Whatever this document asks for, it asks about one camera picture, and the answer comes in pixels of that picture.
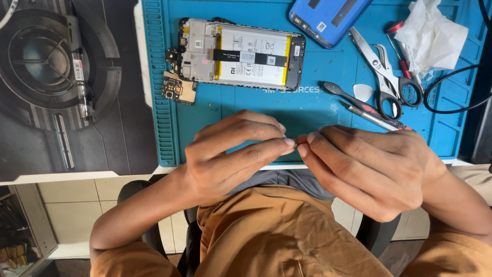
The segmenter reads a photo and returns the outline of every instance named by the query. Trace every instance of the tile floor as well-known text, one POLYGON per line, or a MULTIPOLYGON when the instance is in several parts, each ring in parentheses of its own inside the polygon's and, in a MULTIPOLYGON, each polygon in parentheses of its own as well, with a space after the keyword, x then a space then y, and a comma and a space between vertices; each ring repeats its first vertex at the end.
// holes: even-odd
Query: tile floor
MULTIPOLYGON (((38 188, 59 244, 50 258, 88 258, 89 236, 94 222, 116 206, 121 187, 132 180, 148 180, 150 177, 139 175, 39 183, 38 188)), ((362 213, 338 198, 334 200, 332 209, 335 220, 356 235, 362 213)), ((164 249, 169 254, 184 250, 187 230, 184 217, 180 211, 159 222, 164 249)), ((429 218, 423 209, 418 208, 401 215, 393 240, 424 239, 428 235, 429 218)))

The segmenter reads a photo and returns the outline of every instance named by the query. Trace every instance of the phone battery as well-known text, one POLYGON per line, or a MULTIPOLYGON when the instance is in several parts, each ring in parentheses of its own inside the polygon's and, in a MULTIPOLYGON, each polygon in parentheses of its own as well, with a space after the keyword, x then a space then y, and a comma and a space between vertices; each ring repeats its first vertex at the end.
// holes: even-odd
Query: phone battery
MULTIPOLYGON (((224 25, 219 25, 218 30, 220 32, 217 38, 218 49, 285 57, 289 55, 291 35, 252 32, 244 28, 224 25)), ((249 56, 252 57, 251 63, 247 62, 247 54, 242 56, 243 61, 246 62, 218 62, 215 79, 285 86, 287 67, 255 64, 254 55, 249 56)))

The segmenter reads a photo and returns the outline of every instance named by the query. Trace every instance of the yellow tape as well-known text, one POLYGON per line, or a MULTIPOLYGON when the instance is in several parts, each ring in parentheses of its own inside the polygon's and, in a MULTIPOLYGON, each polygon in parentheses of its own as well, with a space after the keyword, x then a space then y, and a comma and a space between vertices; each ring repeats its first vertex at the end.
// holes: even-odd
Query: yellow tape
MULTIPOLYGON (((217 41, 215 42, 215 48, 216 49, 222 49, 222 36, 220 35, 221 34, 221 27, 220 25, 217 26, 217 34, 218 34, 218 37, 217 37, 217 41)), ((221 74, 221 64, 220 64, 220 61, 215 61, 215 80, 218 80, 218 78, 220 77, 220 74, 221 74)))
POLYGON ((283 76, 282 76, 282 87, 285 87, 285 81, 287 80, 287 68, 289 68, 289 57, 290 57, 290 40, 292 36, 288 35, 287 36, 287 45, 285 46, 285 56, 287 57, 287 64, 286 67, 283 68, 283 76))

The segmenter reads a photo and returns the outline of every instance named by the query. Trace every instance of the smartphone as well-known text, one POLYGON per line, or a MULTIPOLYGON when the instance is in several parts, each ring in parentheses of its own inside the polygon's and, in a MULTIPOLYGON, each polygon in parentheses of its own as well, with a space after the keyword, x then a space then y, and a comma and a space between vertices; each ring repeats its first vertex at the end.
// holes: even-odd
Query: smartphone
POLYGON ((302 34, 182 18, 178 42, 181 80, 281 91, 301 82, 302 34))
POLYGON ((296 0, 289 19, 328 49, 335 48, 372 0, 296 0))

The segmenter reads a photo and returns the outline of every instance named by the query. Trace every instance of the gray shorts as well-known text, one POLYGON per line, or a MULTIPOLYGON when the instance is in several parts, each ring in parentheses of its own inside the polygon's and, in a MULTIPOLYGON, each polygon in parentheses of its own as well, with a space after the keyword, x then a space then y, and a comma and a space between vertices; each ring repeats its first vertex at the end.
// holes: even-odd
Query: gray shorts
POLYGON ((332 200, 335 198, 335 195, 323 189, 309 169, 260 170, 226 195, 254 186, 271 184, 295 187, 320 200, 332 200))

